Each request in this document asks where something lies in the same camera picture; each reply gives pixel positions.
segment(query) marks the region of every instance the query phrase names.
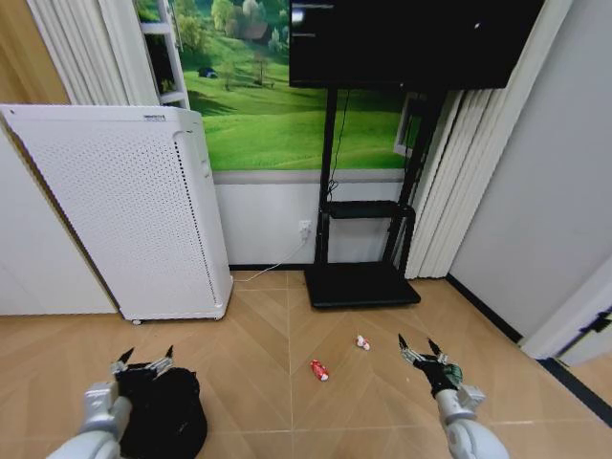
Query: white wall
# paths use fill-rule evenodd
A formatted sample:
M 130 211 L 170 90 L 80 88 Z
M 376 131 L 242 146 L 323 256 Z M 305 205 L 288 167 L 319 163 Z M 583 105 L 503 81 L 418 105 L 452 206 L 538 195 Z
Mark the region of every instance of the white wall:
M 400 183 L 340 184 L 339 200 L 397 200 Z M 217 185 L 230 264 L 277 263 L 299 246 L 299 220 L 312 220 L 308 243 L 287 263 L 315 256 L 318 184 Z M 330 261 L 373 261 L 383 254 L 388 220 L 332 221 Z
M 574 2 L 450 270 L 524 336 L 612 252 L 611 46 Z
M 0 129 L 0 315 L 114 313 Z

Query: green landscape poster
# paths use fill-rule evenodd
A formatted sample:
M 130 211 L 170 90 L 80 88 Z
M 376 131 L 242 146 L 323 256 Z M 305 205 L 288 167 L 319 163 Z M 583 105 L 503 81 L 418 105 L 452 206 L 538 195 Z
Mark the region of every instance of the green landscape poster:
M 288 0 L 173 3 L 189 103 L 203 116 L 212 167 L 319 168 L 325 92 L 289 87 Z M 138 6 L 141 20 L 155 20 L 155 0 Z M 341 90 L 336 141 L 345 98 Z M 351 91 L 338 168 L 404 165 L 393 152 L 403 102 L 400 91 Z

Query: baseboard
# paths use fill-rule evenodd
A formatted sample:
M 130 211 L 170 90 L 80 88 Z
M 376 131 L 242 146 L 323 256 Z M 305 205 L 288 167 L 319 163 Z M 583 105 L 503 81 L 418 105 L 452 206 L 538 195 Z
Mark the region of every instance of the baseboard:
M 493 309 L 487 306 L 482 299 L 473 294 L 468 287 L 463 285 L 452 274 L 447 274 L 447 281 L 509 339 L 514 342 L 519 342 L 523 338 L 510 323 L 500 317 Z
M 274 265 L 229 265 L 231 271 L 264 271 Z M 272 268 L 271 271 L 304 271 L 312 263 L 287 263 Z
M 538 362 L 591 411 L 599 416 L 602 421 L 608 424 L 609 427 L 612 427 L 612 407 L 599 395 L 584 385 L 555 359 L 546 359 Z

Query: television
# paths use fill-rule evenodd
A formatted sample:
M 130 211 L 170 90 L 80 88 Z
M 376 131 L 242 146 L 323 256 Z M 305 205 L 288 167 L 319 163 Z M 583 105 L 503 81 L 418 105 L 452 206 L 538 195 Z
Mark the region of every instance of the television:
M 290 0 L 296 87 L 502 88 L 543 0 Z

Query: tv stand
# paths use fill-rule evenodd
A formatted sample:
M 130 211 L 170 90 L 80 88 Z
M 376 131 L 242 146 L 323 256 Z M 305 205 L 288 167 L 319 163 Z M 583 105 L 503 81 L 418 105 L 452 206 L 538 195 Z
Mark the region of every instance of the tv stand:
M 421 298 L 404 278 L 414 231 L 415 212 L 408 203 L 417 174 L 433 136 L 446 92 L 426 93 L 426 101 L 415 100 L 409 109 L 421 116 L 421 126 L 408 162 L 402 191 L 394 201 L 328 201 L 338 88 L 327 89 L 325 133 L 318 194 L 315 263 L 304 272 L 310 299 L 316 308 L 376 307 L 418 303 Z M 382 261 L 329 263 L 330 219 L 390 218 Z M 398 236 L 405 220 L 399 268 L 394 265 Z

